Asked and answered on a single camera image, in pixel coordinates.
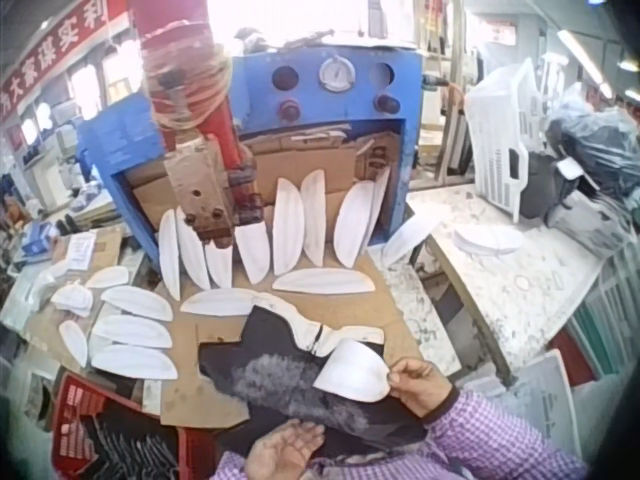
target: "blue object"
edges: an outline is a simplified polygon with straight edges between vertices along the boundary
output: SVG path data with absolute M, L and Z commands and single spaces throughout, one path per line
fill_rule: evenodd
M 34 220 L 31 222 L 29 234 L 22 241 L 22 252 L 25 257 L 40 255 L 51 248 L 51 223 Z
M 321 65 L 336 55 L 348 59 L 356 72 L 355 84 L 343 93 L 325 90 L 318 77 Z M 297 85 L 288 91 L 278 90 L 272 83 L 273 72 L 282 66 L 292 67 L 299 77 Z M 389 73 L 391 80 L 384 87 L 376 80 L 380 67 Z M 421 81 L 422 57 L 414 50 L 319 46 L 235 57 L 229 97 L 241 139 L 280 128 L 327 123 L 350 123 L 352 136 L 383 130 L 399 133 L 399 174 L 395 177 L 398 182 L 390 186 L 394 209 L 389 231 L 374 237 L 374 242 L 380 242 L 388 239 L 404 218 L 420 128 Z M 298 115 L 291 117 L 294 121 L 281 118 L 283 104 L 287 102 L 299 107 Z M 129 95 L 82 123 L 78 136 L 86 148 L 88 163 L 97 167 L 119 212 L 158 266 L 155 232 L 124 176 L 126 170 L 164 154 L 149 100 L 141 93 Z

